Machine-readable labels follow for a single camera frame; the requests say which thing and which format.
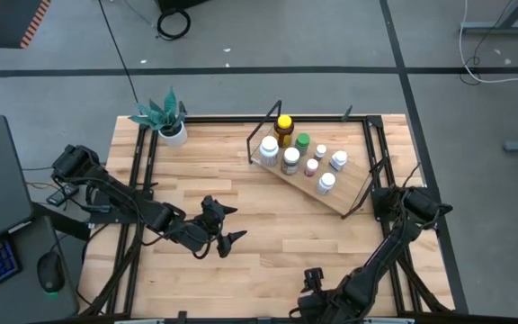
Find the potted plant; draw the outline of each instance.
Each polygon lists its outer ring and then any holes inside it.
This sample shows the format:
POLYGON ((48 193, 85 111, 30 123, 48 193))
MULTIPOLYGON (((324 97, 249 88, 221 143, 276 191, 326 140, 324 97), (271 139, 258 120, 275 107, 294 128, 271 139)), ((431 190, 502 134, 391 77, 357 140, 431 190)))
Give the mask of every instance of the potted plant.
POLYGON ((173 88, 165 98, 163 109, 151 99, 149 99, 148 108, 141 103, 138 103, 138 108, 142 116, 129 117, 132 121, 159 131, 159 135, 165 139, 167 146, 180 147, 185 143, 187 130, 183 121, 187 112, 182 102, 179 102, 179 112, 177 112, 177 100, 173 88))

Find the wooden table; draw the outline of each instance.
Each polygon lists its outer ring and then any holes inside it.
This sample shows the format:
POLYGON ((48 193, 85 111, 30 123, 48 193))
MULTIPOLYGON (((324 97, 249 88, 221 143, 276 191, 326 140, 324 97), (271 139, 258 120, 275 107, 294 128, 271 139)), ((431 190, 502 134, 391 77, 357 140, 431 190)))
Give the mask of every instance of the wooden table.
MULTIPOLYGON (((382 115, 388 149, 401 185, 417 163, 406 116, 382 115)), ((248 230, 229 257, 221 259, 215 246, 204 260, 195 259, 184 247, 161 240, 143 247, 132 311, 134 318, 189 317, 249 318, 287 317, 297 306, 303 271, 321 266, 324 289, 335 288, 355 267, 361 266, 383 237, 372 215, 371 198, 346 220, 320 202, 257 165, 247 163, 246 137, 256 123, 189 124, 189 139, 181 148, 157 144, 153 181, 155 200, 183 208, 188 217, 201 212, 206 194, 239 211, 229 215, 225 231, 248 230)), ((369 169, 362 127, 352 123, 301 123, 313 139, 330 150, 345 149, 361 167, 369 169)), ((119 117, 107 161, 110 174, 123 183, 130 178, 138 125, 119 117)), ((373 132, 375 149, 379 142, 373 132)), ((147 163, 146 136, 139 173, 147 163)), ((423 182, 419 172, 411 185, 423 182)), ((110 225, 89 244, 79 291, 92 300, 112 273, 120 225, 110 225)), ((145 241, 155 234, 146 231, 145 241)), ((415 270, 439 301, 453 308, 451 291, 434 231, 425 231, 410 246, 415 270)), ((411 310, 406 279, 401 285, 405 305, 411 310)), ((117 310, 122 310, 127 278, 120 285, 117 310)), ((389 276, 380 282, 372 316, 396 315, 389 276)))

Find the floor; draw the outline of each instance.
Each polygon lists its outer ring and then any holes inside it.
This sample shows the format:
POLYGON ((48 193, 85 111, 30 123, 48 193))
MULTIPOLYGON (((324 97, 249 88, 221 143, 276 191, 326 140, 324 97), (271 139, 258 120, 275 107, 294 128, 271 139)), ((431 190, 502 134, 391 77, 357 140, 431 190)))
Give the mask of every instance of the floor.
MULTIPOLYGON (((153 0, 129 2, 146 20, 157 18, 153 0)), ((494 21, 506 3, 471 0, 468 20, 494 21)), ((289 113, 342 113, 351 104, 353 113, 407 113, 415 141, 426 142, 442 199, 455 208, 448 223, 469 311, 518 317, 518 154, 502 149, 518 140, 518 83, 469 86, 456 72, 412 72, 460 67, 463 2, 387 4, 399 62, 380 2, 212 0, 189 10, 185 38, 166 42, 123 0, 103 1, 127 67, 153 69, 131 77, 143 103, 162 101, 173 86, 192 114, 263 113, 277 99, 289 113)), ((165 26, 181 23, 173 17, 165 26)), ((478 40, 464 39, 466 54, 478 40)), ((518 37, 490 36, 479 56, 482 67, 518 67, 518 37)), ((9 76, 0 77, 0 114, 24 167, 49 166, 69 143, 105 159, 115 117, 136 111, 96 0, 53 0, 28 49, 0 49, 0 71, 9 76)), ((503 72, 482 77, 518 77, 503 72)), ((48 182, 49 171, 26 178, 48 182)), ((48 194, 31 190, 34 201, 48 194)), ((66 213, 85 218, 76 208, 66 213)), ((81 245, 64 245, 68 258, 80 257, 81 245)))

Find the black mat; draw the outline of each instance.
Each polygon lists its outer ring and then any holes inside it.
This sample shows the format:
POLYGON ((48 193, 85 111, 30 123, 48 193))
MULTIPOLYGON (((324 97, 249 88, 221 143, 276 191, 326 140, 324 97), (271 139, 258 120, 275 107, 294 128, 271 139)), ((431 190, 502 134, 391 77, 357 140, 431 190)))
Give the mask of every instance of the black mat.
POLYGON ((0 0, 0 48, 27 48, 50 0, 0 0))

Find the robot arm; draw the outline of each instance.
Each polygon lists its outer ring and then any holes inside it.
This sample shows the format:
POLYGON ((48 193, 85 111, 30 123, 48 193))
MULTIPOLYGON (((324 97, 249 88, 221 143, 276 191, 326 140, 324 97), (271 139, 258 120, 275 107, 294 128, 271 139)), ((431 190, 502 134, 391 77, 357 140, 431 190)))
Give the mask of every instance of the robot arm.
POLYGON ((110 204, 128 215, 137 215, 138 223, 174 243, 188 248, 195 255, 218 241, 221 257, 226 257, 231 245, 246 234, 246 231, 221 233, 227 214, 236 212, 233 207, 223 206, 211 196, 201 202, 202 214, 192 220, 185 220, 185 212, 167 202, 146 199, 141 192, 122 184, 110 176, 99 163, 97 154, 83 146, 68 145, 53 163, 54 181, 74 185, 89 185, 109 196, 110 204))
POLYGON ((395 190, 400 198, 397 220, 364 266, 354 269, 337 288, 329 291, 321 290, 320 268, 305 272, 303 293, 311 290, 313 293, 298 299, 298 310, 307 323, 340 324, 362 320, 375 302, 379 280, 397 262, 404 248, 452 210, 450 205, 436 203, 413 187, 395 190))

